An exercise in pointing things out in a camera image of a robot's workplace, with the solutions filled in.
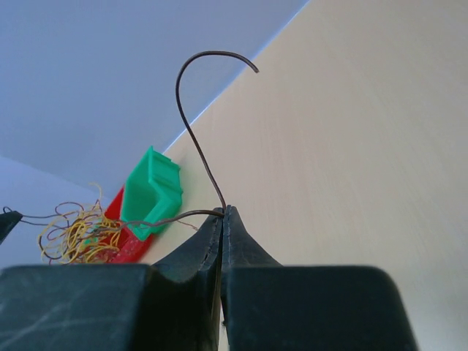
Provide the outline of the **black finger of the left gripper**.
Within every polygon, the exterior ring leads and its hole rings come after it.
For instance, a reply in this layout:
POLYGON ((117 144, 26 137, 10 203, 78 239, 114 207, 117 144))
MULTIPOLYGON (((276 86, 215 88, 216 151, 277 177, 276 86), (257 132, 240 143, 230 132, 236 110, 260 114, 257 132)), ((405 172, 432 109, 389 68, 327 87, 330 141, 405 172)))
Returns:
POLYGON ((17 211, 8 211, 0 215, 0 244, 23 218, 17 211))

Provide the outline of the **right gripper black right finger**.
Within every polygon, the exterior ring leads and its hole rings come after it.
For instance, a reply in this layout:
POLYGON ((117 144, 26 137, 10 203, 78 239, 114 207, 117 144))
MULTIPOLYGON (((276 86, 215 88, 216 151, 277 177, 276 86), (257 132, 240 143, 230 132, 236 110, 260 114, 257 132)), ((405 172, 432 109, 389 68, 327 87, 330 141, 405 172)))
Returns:
POLYGON ((416 350, 399 290, 368 265, 287 266, 229 206, 222 307, 231 350, 416 350))

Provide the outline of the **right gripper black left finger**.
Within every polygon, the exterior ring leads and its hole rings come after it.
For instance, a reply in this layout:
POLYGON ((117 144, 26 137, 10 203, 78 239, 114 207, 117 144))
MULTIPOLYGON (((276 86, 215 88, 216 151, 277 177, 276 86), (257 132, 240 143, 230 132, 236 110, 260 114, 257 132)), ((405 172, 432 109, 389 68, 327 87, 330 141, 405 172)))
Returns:
POLYGON ((222 217, 153 265, 1 271, 3 350, 217 350, 222 217))

